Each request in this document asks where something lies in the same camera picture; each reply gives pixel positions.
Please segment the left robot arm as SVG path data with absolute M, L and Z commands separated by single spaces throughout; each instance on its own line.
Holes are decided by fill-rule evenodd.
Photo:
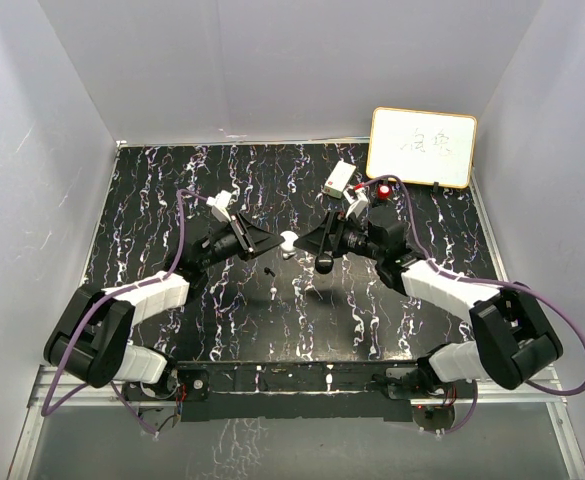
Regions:
M 178 374 L 169 368 L 167 355 L 130 344 L 132 329 L 198 299 L 211 266 L 233 256 L 251 260 L 284 242 L 283 236 L 236 214 L 193 244 L 181 238 L 166 268 L 151 277 L 110 289 L 83 285 L 48 338 L 44 359 L 94 388 L 112 381 L 142 383 L 154 397 L 169 398 L 177 390 Z

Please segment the white earbud charging case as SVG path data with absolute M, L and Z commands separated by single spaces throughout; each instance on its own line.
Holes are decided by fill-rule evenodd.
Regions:
M 282 255 L 284 253 L 293 253 L 295 255 L 295 242 L 298 239 L 298 235 L 293 231 L 283 231 L 281 233 L 281 237 L 283 238 L 283 242 L 279 245 L 279 247 L 282 251 Z

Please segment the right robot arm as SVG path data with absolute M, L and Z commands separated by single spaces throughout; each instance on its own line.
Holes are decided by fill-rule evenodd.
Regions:
M 382 283 L 407 297 L 428 302 L 472 327 L 474 338 L 434 348 L 417 361 L 402 385 L 438 397 L 460 380 L 493 380 L 514 390 L 558 360 L 563 346 L 539 302 L 518 285 L 466 283 L 433 267 L 407 241 L 405 227 L 377 211 L 366 223 L 330 212 L 297 249 L 315 257 L 315 269 L 329 273 L 335 259 L 353 253 L 375 263 Z

